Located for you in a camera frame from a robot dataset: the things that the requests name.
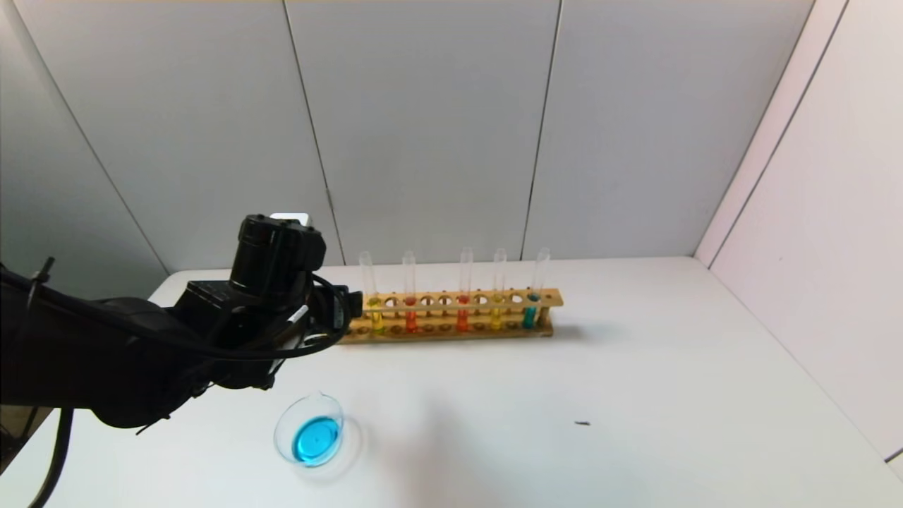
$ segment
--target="glass petri dish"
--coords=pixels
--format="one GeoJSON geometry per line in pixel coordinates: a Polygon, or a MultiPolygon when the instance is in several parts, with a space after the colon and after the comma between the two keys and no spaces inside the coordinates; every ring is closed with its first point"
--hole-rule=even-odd
{"type": "Polygon", "coordinates": [[[276,423],[273,443],[279,455],[292,464],[322,466],[339,451],[344,423],[337,400],[313,393],[285,410],[276,423]]]}

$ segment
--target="blue liquid in petri dish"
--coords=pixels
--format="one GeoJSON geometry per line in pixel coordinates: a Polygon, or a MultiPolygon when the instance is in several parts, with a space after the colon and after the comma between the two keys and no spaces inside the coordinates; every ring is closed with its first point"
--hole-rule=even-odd
{"type": "Polygon", "coordinates": [[[339,422],[329,417],[310,419],[292,441],[292,454],[306,466],[324,464],[339,449],[339,422]]]}

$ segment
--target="test tube rack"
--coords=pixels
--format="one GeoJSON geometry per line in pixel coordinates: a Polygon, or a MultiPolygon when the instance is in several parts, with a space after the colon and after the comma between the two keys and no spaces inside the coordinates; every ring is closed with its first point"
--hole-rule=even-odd
{"type": "Polygon", "coordinates": [[[461,293],[457,291],[415,293],[416,304],[412,306],[404,304],[404,295],[368,295],[367,299],[375,297],[381,303],[376,306],[364,305],[364,315],[351,321],[351,327],[341,343],[410,343],[552,336],[554,329],[549,308],[564,305],[558,289],[544,288],[536,300],[528,297],[534,295],[529,287],[503,291],[501,302],[492,301],[495,294],[494,291],[480,289],[470,291],[469,303],[462,304],[458,302],[461,293]],[[536,320],[533,328],[525,328],[524,315],[530,307],[537,309],[536,320]],[[496,308],[501,309],[501,328],[498,330],[491,326],[490,311],[496,308]],[[466,332],[457,328],[460,310],[468,311],[466,332]],[[385,329],[382,333],[375,333],[371,328],[370,313],[374,312],[383,315],[385,329]],[[408,312],[417,313],[416,332],[405,330],[405,314],[408,312]]]}

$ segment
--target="test tube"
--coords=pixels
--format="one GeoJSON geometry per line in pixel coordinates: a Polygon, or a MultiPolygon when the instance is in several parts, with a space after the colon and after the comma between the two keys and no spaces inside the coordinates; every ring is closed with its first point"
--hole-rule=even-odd
{"type": "MultiPolygon", "coordinates": [[[[492,258],[492,303],[500,304],[505,301],[505,262],[507,252],[504,249],[496,249],[496,255],[492,258]]],[[[489,328],[502,329],[502,309],[494,308],[489,311],[489,328]]]]}
{"type": "MultiPolygon", "coordinates": [[[[373,275],[373,259],[366,250],[360,253],[358,259],[361,274],[364,276],[364,294],[367,295],[367,306],[379,307],[382,301],[377,296],[377,279],[373,275]]],[[[370,311],[370,325],[373,327],[374,334],[384,333],[386,326],[383,325],[383,313],[370,311]]]]}
{"type": "MultiPolygon", "coordinates": [[[[533,268],[533,284],[530,286],[530,294],[527,296],[530,301],[538,302],[542,299],[541,293],[545,285],[545,272],[549,267],[549,249],[543,247],[536,256],[536,265],[533,268]]],[[[527,307],[524,309],[524,328],[533,328],[536,320],[536,307],[527,307]]]]}
{"type": "MultiPolygon", "coordinates": [[[[461,274],[459,281],[460,294],[458,295],[458,303],[467,305],[470,302],[470,271],[473,268],[473,249],[465,247],[461,251],[461,274]]],[[[458,311],[458,331],[467,332],[467,315],[468,309],[460,309],[458,311]]]]}
{"type": "MultiPolygon", "coordinates": [[[[417,265],[414,261],[414,252],[411,250],[405,252],[405,256],[401,259],[401,264],[405,268],[405,305],[415,306],[417,305],[417,290],[414,279],[417,265]]],[[[405,313],[405,330],[409,334],[417,332],[417,313],[415,311],[405,313]]]]}

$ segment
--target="teal liquid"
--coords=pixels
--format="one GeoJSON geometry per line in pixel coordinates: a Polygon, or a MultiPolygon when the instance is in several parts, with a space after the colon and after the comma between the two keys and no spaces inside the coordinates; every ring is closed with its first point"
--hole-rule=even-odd
{"type": "Polygon", "coordinates": [[[305,423],[292,441],[292,454],[306,466],[326,463],[339,449],[341,428],[329,417],[317,417],[305,423]]]}
{"type": "MultiPolygon", "coordinates": [[[[539,301],[539,295],[536,293],[530,293],[530,295],[527,298],[529,298],[530,301],[532,301],[532,302],[539,301]]],[[[524,309],[524,323],[522,324],[522,326],[529,330],[529,329],[533,328],[535,323],[536,323],[536,307],[527,307],[526,309],[524,309]]]]}

